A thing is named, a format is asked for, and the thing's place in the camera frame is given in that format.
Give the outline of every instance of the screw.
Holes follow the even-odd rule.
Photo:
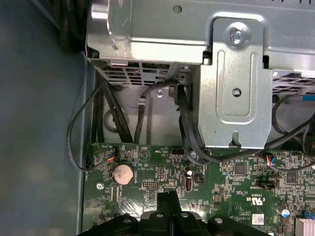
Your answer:
[[[192,159],[197,158],[197,154],[194,151],[190,152],[190,156],[192,157]]]
[[[161,89],[158,89],[157,90],[157,97],[163,97],[163,90],[161,90]]]
[[[179,14],[183,11],[183,8],[179,5],[173,6],[173,12]]]
[[[183,217],[183,218],[188,218],[188,214],[186,213],[186,212],[183,212],[182,214],[181,214],[181,216]]]
[[[241,94],[242,94],[242,91],[239,88],[235,88],[232,90],[232,95],[234,97],[239,97],[239,96],[241,96]]]
[[[240,30],[234,31],[231,34],[231,40],[234,44],[240,44],[242,42],[243,37],[244,34]]]
[[[98,190],[102,190],[102,189],[104,189],[104,184],[101,183],[101,182],[99,182],[99,183],[96,184],[96,188],[97,188]]]
[[[222,224],[223,223],[223,220],[221,218],[215,218],[215,222],[217,224]]]

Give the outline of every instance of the capacitor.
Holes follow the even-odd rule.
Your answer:
[[[290,211],[288,209],[286,209],[284,206],[278,206],[277,207],[277,213],[282,215],[285,218],[290,216]]]
[[[113,172],[114,180],[121,185],[129,184],[133,178],[133,170],[129,165],[118,165]]]

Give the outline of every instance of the metal bracket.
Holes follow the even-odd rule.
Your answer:
[[[263,68],[263,25],[218,18],[213,24],[213,64],[195,76],[194,123],[206,147],[264,148],[271,130],[272,70]]]

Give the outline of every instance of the gray metal floor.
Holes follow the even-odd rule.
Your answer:
[[[91,92],[84,58],[61,50],[57,29],[27,0],[0,1],[0,18],[0,235],[75,235],[79,173],[65,135]],[[79,120],[78,157],[81,128]]]

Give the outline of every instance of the circuit board component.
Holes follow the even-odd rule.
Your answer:
[[[277,173],[266,165],[263,156],[195,166],[182,150],[89,144],[88,162],[98,163],[109,157],[111,161],[101,170],[85,175],[83,231],[121,214],[140,219],[143,212],[156,210],[157,194],[168,191],[177,192],[182,210],[196,212],[202,220],[227,216],[274,236],[293,236],[296,216],[303,216],[304,210],[311,218],[315,212],[313,169]],[[239,150],[211,149],[216,155],[236,151]],[[296,168],[307,161],[296,151],[270,154],[280,168]],[[128,177],[126,181],[115,174],[119,166],[126,168],[128,174],[120,176]],[[100,182],[104,188],[98,190],[96,185]]]

